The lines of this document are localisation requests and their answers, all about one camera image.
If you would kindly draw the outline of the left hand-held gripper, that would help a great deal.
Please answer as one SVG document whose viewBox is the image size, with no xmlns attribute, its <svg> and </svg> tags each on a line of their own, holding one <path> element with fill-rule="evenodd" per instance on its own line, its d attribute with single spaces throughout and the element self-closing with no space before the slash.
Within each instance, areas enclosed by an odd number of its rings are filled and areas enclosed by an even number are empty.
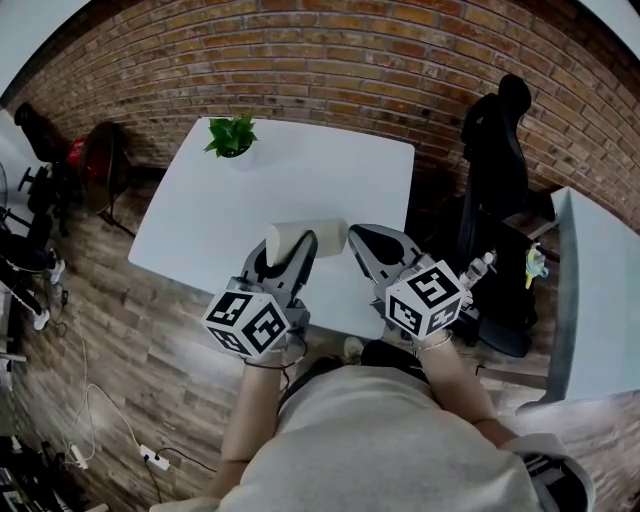
<svg viewBox="0 0 640 512">
<path fill-rule="evenodd" d="M 307 284 L 318 239 L 308 230 L 286 263 L 270 267 L 263 239 L 247 256 L 242 271 L 217 293 L 200 319 L 225 352 L 263 360 L 291 342 L 304 341 L 310 313 L 298 297 Z"/>
</svg>

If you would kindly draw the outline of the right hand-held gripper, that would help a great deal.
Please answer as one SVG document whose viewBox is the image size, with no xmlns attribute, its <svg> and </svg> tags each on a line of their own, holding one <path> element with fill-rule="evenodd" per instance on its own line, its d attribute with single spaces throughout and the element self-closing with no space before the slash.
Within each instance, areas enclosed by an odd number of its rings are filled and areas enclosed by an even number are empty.
<svg viewBox="0 0 640 512">
<path fill-rule="evenodd" d="M 354 224 L 347 238 L 363 273 L 376 284 L 374 294 L 384 320 L 406 338 L 424 341 L 452 324 L 471 301 L 466 282 L 444 260 L 421 255 L 406 233 L 378 224 Z"/>
</svg>

